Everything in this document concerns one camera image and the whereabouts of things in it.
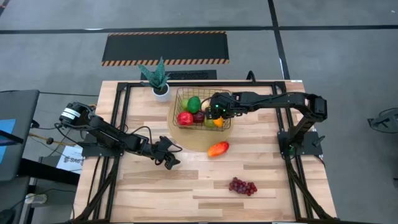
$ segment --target potted plant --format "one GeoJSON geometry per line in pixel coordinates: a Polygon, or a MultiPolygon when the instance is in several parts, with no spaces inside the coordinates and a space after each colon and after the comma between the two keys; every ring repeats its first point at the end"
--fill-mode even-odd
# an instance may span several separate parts
{"type": "Polygon", "coordinates": [[[141,82],[144,86],[151,86],[152,92],[158,102],[167,102],[170,100],[171,93],[167,80],[169,74],[165,74],[163,58],[160,58],[160,62],[155,72],[150,72],[145,66],[138,65],[139,70],[147,77],[149,83],[141,82]]]}

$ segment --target red grapes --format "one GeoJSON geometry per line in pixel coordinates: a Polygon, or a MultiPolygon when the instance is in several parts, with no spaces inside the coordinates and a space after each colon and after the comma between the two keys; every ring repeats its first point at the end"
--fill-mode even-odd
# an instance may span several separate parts
{"type": "Polygon", "coordinates": [[[239,180],[237,177],[232,179],[232,182],[229,183],[229,190],[234,190],[238,194],[246,194],[248,196],[257,192],[257,187],[254,185],[253,182],[245,182],[239,180]]]}

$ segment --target wire basket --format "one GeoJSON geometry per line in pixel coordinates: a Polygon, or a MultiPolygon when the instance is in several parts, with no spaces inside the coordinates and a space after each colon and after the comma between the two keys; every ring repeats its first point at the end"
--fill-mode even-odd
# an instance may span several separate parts
{"type": "Polygon", "coordinates": [[[173,124],[179,128],[184,128],[184,129],[196,129],[196,130],[207,130],[207,131],[225,131],[231,127],[231,120],[225,119],[223,122],[222,127],[214,127],[214,128],[209,128],[206,127],[205,124],[202,123],[193,123],[190,126],[181,126],[177,123],[177,116],[183,112],[183,109],[181,108],[181,102],[184,99],[188,99],[197,96],[199,97],[200,101],[202,102],[206,98],[209,98],[213,96],[215,93],[231,93],[228,90],[213,90],[213,89],[203,89],[203,88],[184,88],[181,87],[177,90],[177,94],[175,97],[175,106],[174,106],[174,115],[173,115],[173,124]]]}

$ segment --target snake plant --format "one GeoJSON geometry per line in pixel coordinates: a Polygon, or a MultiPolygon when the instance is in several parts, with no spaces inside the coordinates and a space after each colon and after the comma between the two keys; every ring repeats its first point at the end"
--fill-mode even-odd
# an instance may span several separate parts
{"type": "Polygon", "coordinates": [[[141,82],[143,86],[151,86],[155,91],[162,91],[166,86],[169,74],[165,74],[163,58],[160,58],[160,62],[157,65],[155,72],[150,72],[145,66],[138,65],[139,70],[147,77],[149,83],[141,82]]]}

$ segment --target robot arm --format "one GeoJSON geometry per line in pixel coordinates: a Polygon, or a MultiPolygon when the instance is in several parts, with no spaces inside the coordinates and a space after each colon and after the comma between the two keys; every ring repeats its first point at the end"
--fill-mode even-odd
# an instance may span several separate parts
{"type": "Polygon", "coordinates": [[[316,122],[327,119],[326,100],[308,93],[283,93],[279,95],[258,95],[254,92],[215,93],[206,109],[207,119],[224,119],[242,116],[261,108],[295,108],[304,117],[289,129],[289,144],[301,144],[304,134],[316,122]]]}
{"type": "Polygon", "coordinates": [[[155,160],[157,165],[165,161],[169,170],[180,163],[168,150],[173,143],[167,137],[161,136],[160,141],[153,144],[152,137],[127,134],[95,115],[87,105],[69,103],[59,120],[64,127],[89,132],[86,141],[79,142],[83,156],[121,156],[130,152],[155,160]]]}

